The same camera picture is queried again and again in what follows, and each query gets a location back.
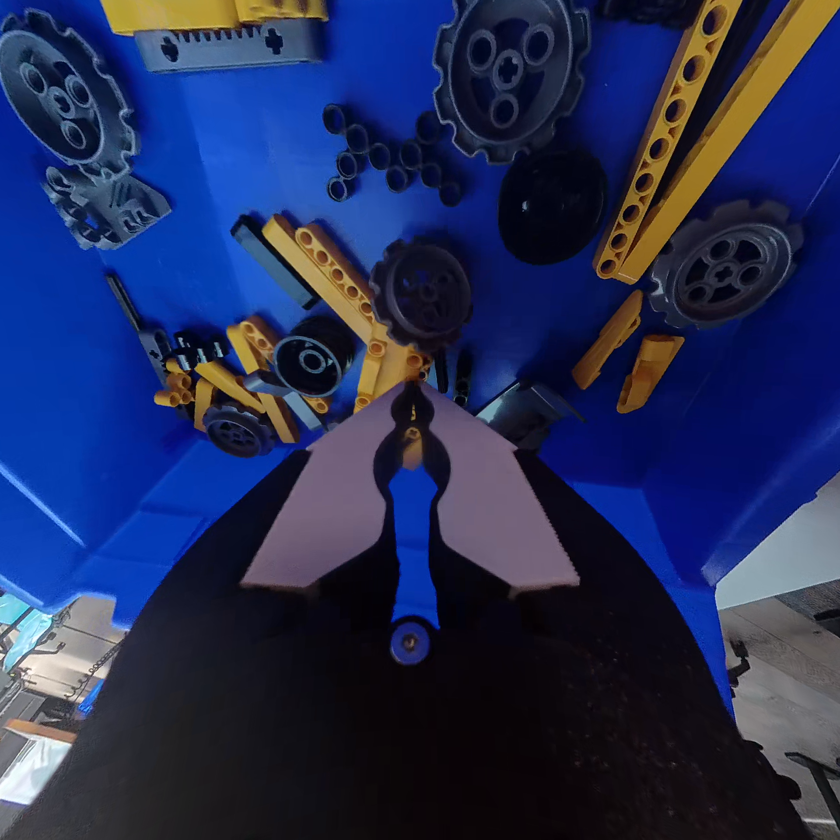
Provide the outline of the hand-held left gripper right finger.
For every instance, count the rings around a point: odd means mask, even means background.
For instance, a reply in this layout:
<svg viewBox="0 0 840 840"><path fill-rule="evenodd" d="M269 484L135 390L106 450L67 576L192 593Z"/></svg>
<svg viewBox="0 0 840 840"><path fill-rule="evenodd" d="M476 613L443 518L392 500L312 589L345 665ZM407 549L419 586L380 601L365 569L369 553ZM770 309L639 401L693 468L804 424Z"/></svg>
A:
<svg viewBox="0 0 840 840"><path fill-rule="evenodd" d="M423 469L436 488L428 561L440 627L479 623L487 608L521 593L579 587L517 447L425 384L413 390L413 405Z"/></svg>

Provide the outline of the long yellow smooth lego beam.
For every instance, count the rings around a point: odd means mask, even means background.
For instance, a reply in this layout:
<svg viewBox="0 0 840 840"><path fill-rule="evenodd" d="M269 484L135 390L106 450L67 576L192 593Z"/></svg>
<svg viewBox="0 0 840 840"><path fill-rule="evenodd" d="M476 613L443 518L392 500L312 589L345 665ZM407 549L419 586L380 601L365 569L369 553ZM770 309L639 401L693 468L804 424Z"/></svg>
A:
<svg viewBox="0 0 840 840"><path fill-rule="evenodd" d="M634 284L641 279L837 11L838 2L785 5L686 158L665 183L661 198L654 198L616 280ZM733 27L734 19L716 61L729 46Z"/></svg>

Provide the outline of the grey triangular lego plate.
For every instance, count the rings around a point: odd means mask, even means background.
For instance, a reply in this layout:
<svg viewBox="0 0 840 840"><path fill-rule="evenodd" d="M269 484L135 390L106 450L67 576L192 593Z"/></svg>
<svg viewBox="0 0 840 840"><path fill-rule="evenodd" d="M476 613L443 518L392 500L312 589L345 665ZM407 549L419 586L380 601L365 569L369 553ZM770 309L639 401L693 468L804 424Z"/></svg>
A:
<svg viewBox="0 0 840 840"><path fill-rule="evenodd" d="M82 249L118 249L172 211L166 197L131 170L92 175L50 166L42 186Z"/></svg>

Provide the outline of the short yellow lego panel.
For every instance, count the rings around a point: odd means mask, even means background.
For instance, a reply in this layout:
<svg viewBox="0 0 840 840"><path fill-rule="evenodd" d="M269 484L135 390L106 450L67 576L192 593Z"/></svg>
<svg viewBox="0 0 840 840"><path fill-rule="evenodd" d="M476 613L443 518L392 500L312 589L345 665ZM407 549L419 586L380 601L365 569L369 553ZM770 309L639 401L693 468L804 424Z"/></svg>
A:
<svg viewBox="0 0 840 840"><path fill-rule="evenodd" d="M686 339L679 335L649 334L639 348L630 375L625 379L616 410L627 414L646 405Z"/></svg>
<svg viewBox="0 0 840 840"><path fill-rule="evenodd" d="M588 389L594 383L607 359L639 327L643 301L643 292L640 290L633 291L611 316L599 332L593 345L575 365L572 370L572 377L574 383L580 389Z"/></svg>

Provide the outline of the long yellow holed lego beam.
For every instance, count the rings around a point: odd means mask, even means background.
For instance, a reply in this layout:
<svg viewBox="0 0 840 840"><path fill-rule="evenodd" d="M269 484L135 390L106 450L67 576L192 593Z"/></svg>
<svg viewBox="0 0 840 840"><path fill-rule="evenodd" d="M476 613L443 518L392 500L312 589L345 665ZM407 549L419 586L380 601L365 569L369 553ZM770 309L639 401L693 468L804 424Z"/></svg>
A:
<svg viewBox="0 0 840 840"><path fill-rule="evenodd" d="M598 277L618 278L741 4L701 2L694 21L682 35L620 192L620 201L596 248L593 268Z"/></svg>

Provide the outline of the black lego link frame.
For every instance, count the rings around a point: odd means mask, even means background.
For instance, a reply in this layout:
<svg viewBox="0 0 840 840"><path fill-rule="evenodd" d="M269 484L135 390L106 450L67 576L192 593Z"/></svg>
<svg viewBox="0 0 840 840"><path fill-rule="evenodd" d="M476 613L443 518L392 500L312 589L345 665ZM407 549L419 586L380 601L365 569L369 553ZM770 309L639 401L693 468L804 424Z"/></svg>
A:
<svg viewBox="0 0 840 840"><path fill-rule="evenodd" d="M390 193L403 194L415 181L433 191L441 204L453 208L460 204L464 189L434 155L443 139L443 124L436 112L421 112L414 135L399 143L379 140L373 130L357 120L343 105L326 104L322 125L333 137L344 142L335 156L335 173L327 180L325 191L335 203L347 201L359 184L365 168L381 173Z"/></svg>

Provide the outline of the black lego dome wheel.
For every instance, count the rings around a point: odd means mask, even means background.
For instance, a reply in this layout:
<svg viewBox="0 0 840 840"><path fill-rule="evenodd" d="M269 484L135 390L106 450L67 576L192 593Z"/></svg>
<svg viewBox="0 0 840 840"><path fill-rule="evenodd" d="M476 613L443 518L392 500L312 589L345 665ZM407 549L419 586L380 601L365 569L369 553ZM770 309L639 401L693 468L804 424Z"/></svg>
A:
<svg viewBox="0 0 840 840"><path fill-rule="evenodd" d="M526 155L514 162L500 184L501 241L515 259L530 266L572 259L599 231L606 198L606 173L589 151Z"/></svg>

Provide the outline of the small yellow lego connector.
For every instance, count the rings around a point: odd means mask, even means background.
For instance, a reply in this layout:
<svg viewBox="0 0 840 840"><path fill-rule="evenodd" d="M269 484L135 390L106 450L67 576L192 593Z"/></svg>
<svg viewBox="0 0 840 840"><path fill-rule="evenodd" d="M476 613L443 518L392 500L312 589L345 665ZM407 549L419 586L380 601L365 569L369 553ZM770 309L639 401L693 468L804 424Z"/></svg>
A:
<svg viewBox="0 0 840 840"><path fill-rule="evenodd" d="M418 403L411 408L409 422L402 433L402 467L415 471L424 460L424 434L427 421L424 410Z"/></svg>

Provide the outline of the heap of yellow black beams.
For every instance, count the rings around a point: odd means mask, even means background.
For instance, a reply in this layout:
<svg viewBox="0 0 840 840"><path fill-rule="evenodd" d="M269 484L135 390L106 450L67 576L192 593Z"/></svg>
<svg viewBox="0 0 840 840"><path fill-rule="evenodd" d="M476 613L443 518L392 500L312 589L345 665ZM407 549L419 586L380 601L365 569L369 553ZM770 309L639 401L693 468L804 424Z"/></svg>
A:
<svg viewBox="0 0 840 840"><path fill-rule="evenodd" d="M449 347L427 355L412 344L393 341L375 319L369 280L320 226L294 227L282 215L261 224L242 215L230 234L300 308L311 310L324 302L331 318L353 331L355 356L357 350L362 355L354 413L397 385L424 382L432 367L437 370L439 390L447 392ZM304 396L282 385L272 368L273 349L291 331L281 337L266 320L252 316L227 327L220 338L203 340L190 331L169 336L143 323L117 276L106 275L106 280L161 383L155 404L172 408L206 437L205 411L224 403L264 414L276 432L276 444L298 442L300 424L310 429L328 427L325 417L342 383L331 396Z"/></svg>

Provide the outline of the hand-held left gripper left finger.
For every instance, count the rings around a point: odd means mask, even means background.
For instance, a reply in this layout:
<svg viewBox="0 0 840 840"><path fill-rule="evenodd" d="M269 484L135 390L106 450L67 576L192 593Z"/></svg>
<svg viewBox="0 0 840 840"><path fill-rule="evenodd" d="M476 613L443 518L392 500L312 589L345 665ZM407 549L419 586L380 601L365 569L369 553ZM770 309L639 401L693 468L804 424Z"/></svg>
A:
<svg viewBox="0 0 840 840"><path fill-rule="evenodd" d="M317 589L357 627L391 625L400 563L390 485L407 427L408 385L397 385L312 444L240 586Z"/></svg>

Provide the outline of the grey lego sprocket wheel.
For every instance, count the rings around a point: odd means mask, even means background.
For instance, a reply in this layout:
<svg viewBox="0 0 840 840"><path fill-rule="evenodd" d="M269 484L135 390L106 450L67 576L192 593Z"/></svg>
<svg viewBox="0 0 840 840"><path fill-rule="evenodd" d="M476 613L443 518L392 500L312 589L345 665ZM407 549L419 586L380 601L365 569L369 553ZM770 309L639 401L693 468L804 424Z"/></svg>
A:
<svg viewBox="0 0 840 840"><path fill-rule="evenodd" d="M585 83L590 12L566 1L454 1L437 31L434 106L464 156L507 165L548 147Z"/></svg>
<svg viewBox="0 0 840 840"><path fill-rule="evenodd" d="M429 239L389 244L370 274L376 321L401 345L434 355L454 344L473 312L465 268L447 247Z"/></svg>
<svg viewBox="0 0 840 840"><path fill-rule="evenodd" d="M17 117L55 157L103 179L131 172L140 152L133 109L74 28L33 8L6 16L1 79Z"/></svg>
<svg viewBox="0 0 840 840"><path fill-rule="evenodd" d="M216 448L237 458L266 456L276 446L276 432L265 415L235 402L210 406L203 425Z"/></svg>
<svg viewBox="0 0 840 840"><path fill-rule="evenodd" d="M786 205L721 204L668 240L649 268L648 303L678 329L743 319L791 278L804 241L803 226Z"/></svg>

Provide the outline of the grey lego gear rack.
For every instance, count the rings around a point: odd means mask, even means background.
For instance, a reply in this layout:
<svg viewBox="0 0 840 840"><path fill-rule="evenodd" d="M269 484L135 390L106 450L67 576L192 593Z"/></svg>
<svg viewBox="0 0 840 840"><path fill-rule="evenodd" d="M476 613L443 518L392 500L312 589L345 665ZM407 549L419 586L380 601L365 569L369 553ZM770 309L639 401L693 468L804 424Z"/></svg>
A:
<svg viewBox="0 0 840 840"><path fill-rule="evenodd" d="M323 23L277 18L240 28L148 30L133 37L148 71L282 67L322 59Z"/></svg>

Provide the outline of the grey lego bracket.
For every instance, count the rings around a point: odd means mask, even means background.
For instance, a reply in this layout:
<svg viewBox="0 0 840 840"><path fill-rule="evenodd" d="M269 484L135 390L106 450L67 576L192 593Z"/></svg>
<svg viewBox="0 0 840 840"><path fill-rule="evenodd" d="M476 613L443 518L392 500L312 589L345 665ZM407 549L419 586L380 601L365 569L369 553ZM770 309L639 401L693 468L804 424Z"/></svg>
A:
<svg viewBox="0 0 840 840"><path fill-rule="evenodd" d="M546 384L516 380L473 416L522 451L537 454L551 428L566 417L585 418Z"/></svg>

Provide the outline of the blue storage bin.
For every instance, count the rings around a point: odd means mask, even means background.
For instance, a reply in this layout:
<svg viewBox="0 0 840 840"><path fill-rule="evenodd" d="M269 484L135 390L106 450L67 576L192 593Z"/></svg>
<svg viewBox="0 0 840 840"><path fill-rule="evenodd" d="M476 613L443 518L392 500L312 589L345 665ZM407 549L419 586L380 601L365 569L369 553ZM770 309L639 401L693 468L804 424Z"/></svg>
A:
<svg viewBox="0 0 840 840"><path fill-rule="evenodd" d="M74 28L134 107L137 176L171 213L125 246L83 249L43 191L61 165L2 97L2 581L45 610L78 595L115 600L130 626L190 541L287 455L221 453L169 407L104 275L142 319L218 335L258 313L278 331L307 313L230 236L241 214L325 228L361 271L393 241L441 238L463 260L474 310L470 406L519 377L584 417L558 423L542 458L634 542L664 578L719 685L711 586L838 471L838 16L698 200L786 205L805 229L797 271L764 306L686 343L639 411L616 400L643 325L580 391L571 368L631 290L600 278L602 235L572 259L530 266L497 227L508 170L468 157L447 126L428 157L458 205L413 175L403 193L368 162L350 198L327 193L346 148L322 110L341 106L394 151L434 110L438 29L451 2L329 2L318 64L150 73L100 2L2 2Z"/></svg>

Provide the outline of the yellow lego toothed panel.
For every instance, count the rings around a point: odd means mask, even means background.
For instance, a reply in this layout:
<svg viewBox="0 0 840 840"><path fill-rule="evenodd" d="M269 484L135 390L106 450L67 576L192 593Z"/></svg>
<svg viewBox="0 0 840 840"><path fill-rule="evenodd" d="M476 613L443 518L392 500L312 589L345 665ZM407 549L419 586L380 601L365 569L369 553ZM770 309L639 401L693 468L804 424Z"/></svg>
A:
<svg viewBox="0 0 840 840"><path fill-rule="evenodd" d="M326 1L101 1L111 30L132 36L156 29L209 30L271 19L329 20Z"/></svg>

